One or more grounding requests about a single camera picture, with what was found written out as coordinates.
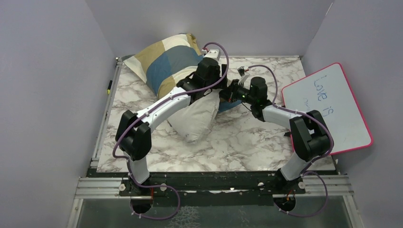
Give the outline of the blue yellow patchwork pillowcase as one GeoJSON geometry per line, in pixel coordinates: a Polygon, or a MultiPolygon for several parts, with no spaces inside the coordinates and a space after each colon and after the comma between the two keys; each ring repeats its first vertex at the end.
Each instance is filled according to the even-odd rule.
{"type": "Polygon", "coordinates": [[[186,67],[197,67],[203,58],[194,35],[178,34],[149,45],[135,55],[124,56],[122,61],[158,98],[163,80],[186,67]]]}

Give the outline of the white pillow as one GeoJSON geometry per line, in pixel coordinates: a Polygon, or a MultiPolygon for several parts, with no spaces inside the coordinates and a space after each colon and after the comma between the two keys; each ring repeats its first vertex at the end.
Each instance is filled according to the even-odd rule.
{"type": "MultiPolygon", "coordinates": [[[[188,66],[172,74],[159,86],[158,98],[168,94],[179,80],[196,70],[196,66],[188,66]]],[[[167,122],[188,143],[195,143],[211,132],[211,124],[218,113],[220,104],[217,90],[200,98],[190,106],[171,115],[167,122]]]]}

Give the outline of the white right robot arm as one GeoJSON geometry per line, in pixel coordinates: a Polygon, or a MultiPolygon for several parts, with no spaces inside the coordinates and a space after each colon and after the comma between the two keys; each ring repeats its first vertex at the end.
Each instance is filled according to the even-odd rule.
{"type": "Polygon", "coordinates": [[[302,171],[333,147],[333,139],[319,111],[304,113],[277,106],[268,99],[268,86],[262,77],[252,78],[249,88],[238,79],[233,80],[221,87],[220,98],[229,103],[247,103],[256,119],[289,129],[294,153],[275,174],[274,187],[280,193],[292,189],[302,171]]]}

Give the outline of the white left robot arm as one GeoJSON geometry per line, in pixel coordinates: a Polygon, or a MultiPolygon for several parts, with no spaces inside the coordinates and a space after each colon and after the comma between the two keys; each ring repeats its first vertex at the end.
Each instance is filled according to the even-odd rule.
{"type": "Polygon", "coordinates": [[[206,91],[222,89],[226,85],[228,66],[220,65],[212,57],[204,57],[195,71],[159,101],[136,113],[127,110],[122,114],[112,155],[119,158],[117,149],[123,152],[120,157],[126,160],[128,175],[133,180],[131,188],[136,194],[144,195],[149,190],[146,156],[152,147],[153,131],[174,113],[204,97],[206,91]]]}

